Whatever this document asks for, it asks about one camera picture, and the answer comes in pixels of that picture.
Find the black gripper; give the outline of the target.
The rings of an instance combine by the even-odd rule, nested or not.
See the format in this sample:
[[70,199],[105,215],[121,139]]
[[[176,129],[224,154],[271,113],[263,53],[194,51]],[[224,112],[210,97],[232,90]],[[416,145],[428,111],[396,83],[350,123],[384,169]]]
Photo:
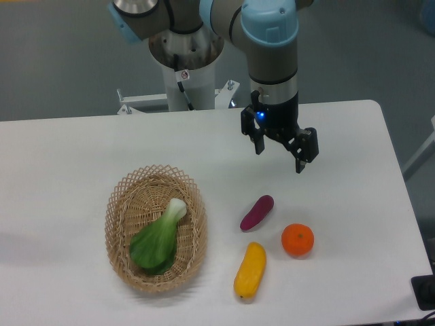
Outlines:
[[288,140],[284,147],[295,157],[295,170],[300,174],[308,163],[319,154],[317,130],[301,129],[298,125],[298,93],[290,100],[279,104],[260,101],[260,93],[251,93],[251,106],[241,112],[241,132],[254,144],[255,152],[264,151],[264,133],[272,139]]

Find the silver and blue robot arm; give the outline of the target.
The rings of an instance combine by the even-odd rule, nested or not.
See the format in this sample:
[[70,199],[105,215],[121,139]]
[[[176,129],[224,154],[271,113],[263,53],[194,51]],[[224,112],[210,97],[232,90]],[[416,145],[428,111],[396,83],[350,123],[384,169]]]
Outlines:
[[110,1],[116,26],[130,42],[147,41],[169,70],[182,108],[197,109],[188,82],[218,58],[225,43],[247,60],[251,102],[241,131],[264,150],[264,139],[282,144],[300,173],[319,153],[314,128],[298,125],[298,11],[310,1]]

